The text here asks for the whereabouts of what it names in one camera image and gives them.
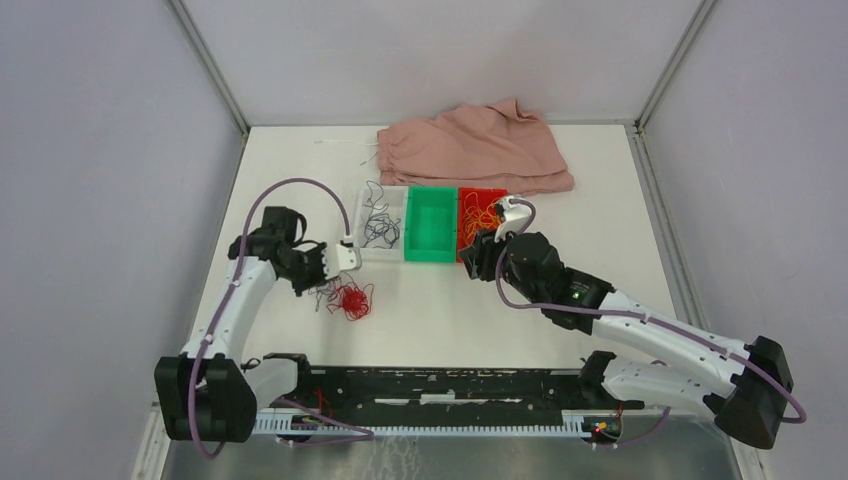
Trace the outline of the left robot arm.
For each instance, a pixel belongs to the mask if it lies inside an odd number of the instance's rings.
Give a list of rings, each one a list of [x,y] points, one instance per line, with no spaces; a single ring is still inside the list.
[[[230,246],[230,263],[212,318],[176,356],[164,356],[154,381],[168,437],[178,441],[243,443],[258,412],[282,398],[307,404],[314,379],[304,356],[270,356],[243,370],[240,360],[265,297],[280,280],[296,294],[325,279],[325,243],[305,243],[305,217],[287,207],[267,207],[259,228]]]

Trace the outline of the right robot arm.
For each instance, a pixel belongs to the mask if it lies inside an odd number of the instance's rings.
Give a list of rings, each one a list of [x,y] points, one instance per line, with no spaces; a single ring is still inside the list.
[[[642,363],[612,352],[591,354],[577,382],[580,400],[591,408],[616,401],[679,409],[763,450],[774,446],[782,425],[808,419],[774,340],[759,336],[746,343],[657,313],[609,282],[566,266],[541,233],[497,239],[494,231],[480,230],[458,257],[471,279],[493,283],[500,296],[511,286],[526,300],[505,299],[506,306],[537,310],[560,328],[652,358]]]

